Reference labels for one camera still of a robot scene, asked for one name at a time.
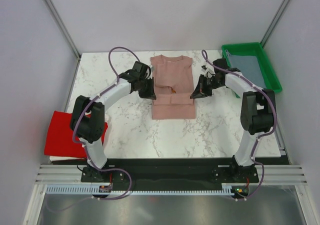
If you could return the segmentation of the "pink t shirt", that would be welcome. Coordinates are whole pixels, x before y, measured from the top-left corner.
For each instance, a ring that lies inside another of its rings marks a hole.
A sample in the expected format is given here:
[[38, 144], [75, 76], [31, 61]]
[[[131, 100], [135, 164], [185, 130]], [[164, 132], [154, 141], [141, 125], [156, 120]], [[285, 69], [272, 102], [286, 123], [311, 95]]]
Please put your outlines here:
[[192, 72], [193, 59], [188, 56], [167, 57], [157, 55], [150, 58], [154, 68], [154, 92], [152, 119], [193, 120], [196, 105], [190, 98], [194, 91]]

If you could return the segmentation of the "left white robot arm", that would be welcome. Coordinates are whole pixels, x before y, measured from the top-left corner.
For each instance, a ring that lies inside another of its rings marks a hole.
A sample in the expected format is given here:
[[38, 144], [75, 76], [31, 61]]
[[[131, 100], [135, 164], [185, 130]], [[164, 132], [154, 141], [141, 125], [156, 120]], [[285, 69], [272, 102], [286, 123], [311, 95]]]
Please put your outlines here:
[[87, 163], [93, 168], [92, 176], [106, 181], [113, 170], [106, 167], [102, 136], [105, 134], [105, 113], [120, 99], [137, 92], [142, 99], [156, 100], [154, 78], [150, 66], [136, 61], [131, 69], [116, 74], [116, 80], [91, 97], [76, 98], [69, 127], [72, 141], [84, 149]]

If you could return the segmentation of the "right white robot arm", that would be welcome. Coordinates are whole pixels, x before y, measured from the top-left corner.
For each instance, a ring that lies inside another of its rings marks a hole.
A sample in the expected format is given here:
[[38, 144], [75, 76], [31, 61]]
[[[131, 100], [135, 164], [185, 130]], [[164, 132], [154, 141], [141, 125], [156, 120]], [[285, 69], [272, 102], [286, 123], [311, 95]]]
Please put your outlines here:
[[258, 182], [256, 150], [260, 139], [271, 135], [277, 123], [275, 93], [272, 89], [262, 89], [243, 76], [239, 69], [229, 67], [226, 59], [219, 58], [211, 63], [214, 73], [200, 75], [191, 99], [201, 99], [213, 95], [213, 90], [227, 87], [242, 99], [240, 123], [243, 135], [238, 150], [232, 156], [230, 165], [214, 175], [221, 175], [234, 183]]

